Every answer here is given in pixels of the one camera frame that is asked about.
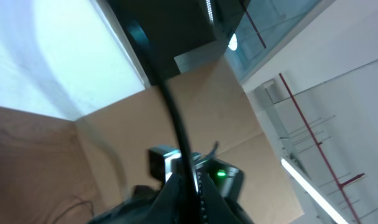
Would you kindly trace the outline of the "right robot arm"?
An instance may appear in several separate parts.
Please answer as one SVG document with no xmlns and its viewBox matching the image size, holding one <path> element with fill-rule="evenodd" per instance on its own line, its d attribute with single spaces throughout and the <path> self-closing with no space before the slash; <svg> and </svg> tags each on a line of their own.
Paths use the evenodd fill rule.
<svg viewBox="0 0 378 224">
<path fill-rule="evenodd" d="M 209 174 L 222 197 L 237 201 L 244 183 L 244 172 L 238 167 L 216 157 L 219 142 L 213 144 L 210 153 L 201 156 L 194 153 L 195 169 L 201 174 Z"/>
</svg>

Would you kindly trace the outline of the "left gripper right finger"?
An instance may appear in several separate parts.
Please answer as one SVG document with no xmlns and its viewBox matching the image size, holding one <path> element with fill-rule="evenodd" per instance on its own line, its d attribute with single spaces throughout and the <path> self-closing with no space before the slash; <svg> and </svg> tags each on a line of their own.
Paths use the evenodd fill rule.
<svg viewBox="0 0 378 224">
<path fill-rule="evenodd" d="M 207 224 L 254 224 L 243 208 L 223 198 L 208 174 L 200 177 L 201 222 Z"/>
</svg>

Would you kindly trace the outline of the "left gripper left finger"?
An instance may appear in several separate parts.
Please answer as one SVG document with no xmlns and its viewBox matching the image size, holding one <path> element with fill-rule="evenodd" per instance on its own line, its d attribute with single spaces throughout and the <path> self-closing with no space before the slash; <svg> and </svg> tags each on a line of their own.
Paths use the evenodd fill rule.
<svg viewBox="0 0 378 224">
<path fill-rule="evenodd" d="M 182 188 L 182 178 L 172 174 L 162 190 L 146 197 L 136 197 L 104 212 L 89 224 L 157 224 L 173 223 L 178 212 L 177 203 Z"/>
</svg>

